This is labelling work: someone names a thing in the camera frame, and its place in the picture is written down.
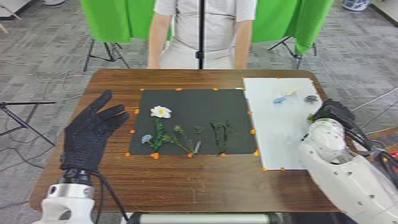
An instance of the green backdrop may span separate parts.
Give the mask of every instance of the green backdrop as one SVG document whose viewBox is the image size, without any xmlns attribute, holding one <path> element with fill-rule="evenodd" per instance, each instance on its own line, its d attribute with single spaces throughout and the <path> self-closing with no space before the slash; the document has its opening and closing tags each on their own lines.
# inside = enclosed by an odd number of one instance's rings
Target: green backdrop
<svg viewBox="0 0 398 224">
<path fill-rule="evenodd" d="M 252 42 L 294 37 L 294 53 L 312 47 L 333 0 L 257 0 Z M 81 0 L 92 38 L 147 40 L 154 0 Z"/>
</svg>

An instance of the small flower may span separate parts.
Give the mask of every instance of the small flower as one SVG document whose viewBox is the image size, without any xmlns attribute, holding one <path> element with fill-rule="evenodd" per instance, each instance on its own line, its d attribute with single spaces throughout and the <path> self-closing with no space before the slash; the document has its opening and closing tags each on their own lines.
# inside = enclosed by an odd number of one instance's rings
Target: small flower
<svg viewBox="0 0 398 224">
<path fill-rule="evenodd" d="M 161 106 L 156 106 L 150 109 L 150 116 L 157 118 L 170 118 L 170 109 Z"/>
<path fill-rule="evenodd" d="M 175 126 L 173 126 L 173 132 L 175 132 L 177 134 L 182 134 L 182 127 L 180 127 L 180 125 L 175 125 Z"/>
<path fill-rule="evenodd" d="M 204 128 L 200 126 L 195 126 L 193 129 L 195 129 L 195 134 L 200 135 L 202 131 L 204 131 Z"/>
<path fill-rule="evenodd" d="M 143 135 L 141 138 L 140 138 L 140 143 L 145 144 L 152 139 L 152 136 L 150 135 Z"/>
<path fill-rule="evenodd" d="M 177 143 L 175 136 L 163 135 L 163 142 L 170 143 L 170 144 L 175 144 Z"/>
</svg>

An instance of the robotic hand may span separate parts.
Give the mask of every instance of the robotic hand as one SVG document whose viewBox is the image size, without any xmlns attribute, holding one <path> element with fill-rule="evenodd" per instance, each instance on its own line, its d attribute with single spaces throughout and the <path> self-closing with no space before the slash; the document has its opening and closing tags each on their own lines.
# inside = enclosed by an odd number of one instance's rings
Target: robotic hand
<svg viewBox="0 0 398 224">
<path fill-rule="evenodd" d="M 33 224 L 92 224 L 90 173 L 97 172 L 108 137 L 127 120 L 122 105 L 97 112 L 109 99 L 111 92 L 104 91 L 65 127 L 60 159 L 63 176 L 49 187 L 42 200 L 42 218 Z M 65 211 L 70 211 L 70 218 L 58 220 Z"/>
<path fill-rule="evenodd" d="M 353 122 L 353 114 L 339 102 L 324 101 L 312 118 L 314 123 L 300 144 L 300 161 L 314 183 L 340 212 L 358 224 L 398 224 L 395 160 L 372 149 Z M 367 149 L 367 153 L 349 151 L 344 134 Z M 378 170 L 365 160 L 363 156 L 371 155 L 383 165 L 379 167 L 387 169 Z"/>
</svg>

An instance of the orange tape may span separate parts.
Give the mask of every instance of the orange tape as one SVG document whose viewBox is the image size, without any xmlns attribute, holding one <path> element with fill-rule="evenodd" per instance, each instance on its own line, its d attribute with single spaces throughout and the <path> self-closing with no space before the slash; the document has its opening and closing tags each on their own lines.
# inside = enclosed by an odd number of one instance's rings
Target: orange tape
<svg viewBox="0 0 398 224">
<path fill-rule="evenodd" d="M 255 152 L 252 153 L 253 156 L 259 156 L 259 150 L 255 150 Z"/>
</svg>

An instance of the black robotic glove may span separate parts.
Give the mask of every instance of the black robotic glove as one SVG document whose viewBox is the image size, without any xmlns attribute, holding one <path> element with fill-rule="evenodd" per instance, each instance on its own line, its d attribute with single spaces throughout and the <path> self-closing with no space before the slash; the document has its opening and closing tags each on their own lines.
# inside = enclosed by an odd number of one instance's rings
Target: black robotic glove
<svg viewBox="0 0 398 224">
<path fill-rule="evenodd" d="M 321 118 L 332 118 L 340 123 L 346 135 L 356 141 L 362 147 L 371 150 L 372 144 L 365 137 L 362 129 L 355 124 L 355 115 L 344 105 L 332 99 L 326 99 L 326 101 L 323 102 L 321 108 L 312 115 L 312 121 Z"/>
<path fill-rule="evenodd" d="M 111 91 L 106 90 L 65 127 L 61 170 L 74 168 L 97 171 L 106 140 L 127 120 L 124 105 L 97 113 L 109 99 Z"/>
</svg>

